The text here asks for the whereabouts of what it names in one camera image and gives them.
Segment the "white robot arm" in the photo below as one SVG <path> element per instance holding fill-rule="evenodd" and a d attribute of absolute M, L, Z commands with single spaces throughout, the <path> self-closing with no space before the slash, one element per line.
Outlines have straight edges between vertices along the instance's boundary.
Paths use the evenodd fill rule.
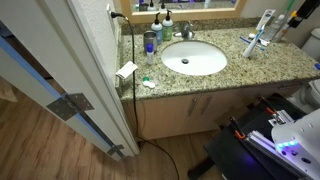
<path fill-rule="evenodd" d="M 294 122 L 275 125 L 271 135 L 283 158 L 312 180 L 320 180 L 320 109 Z"/>

